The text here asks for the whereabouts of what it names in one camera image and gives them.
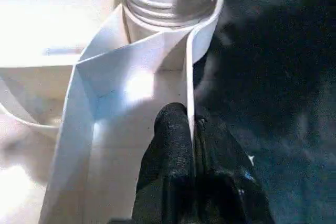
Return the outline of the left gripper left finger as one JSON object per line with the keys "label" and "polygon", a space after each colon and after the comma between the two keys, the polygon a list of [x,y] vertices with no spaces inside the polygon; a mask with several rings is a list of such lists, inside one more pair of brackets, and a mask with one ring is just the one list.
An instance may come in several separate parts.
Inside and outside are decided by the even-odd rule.
{"label": "left gripper left finger", "polygon": [[183,104],[170,103],[158,113],[136,186],[135,223],[188,223],[192,218],[193,150]]}

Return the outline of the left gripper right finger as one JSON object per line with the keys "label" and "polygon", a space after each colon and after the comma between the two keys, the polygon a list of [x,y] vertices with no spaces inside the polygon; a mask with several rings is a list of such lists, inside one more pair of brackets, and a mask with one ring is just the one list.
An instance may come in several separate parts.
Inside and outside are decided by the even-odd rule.
{"label": "left gripper right finger", "polygon": [[194,116],[192,161],[202,223],[274,223],[254,166],[221,118]]}

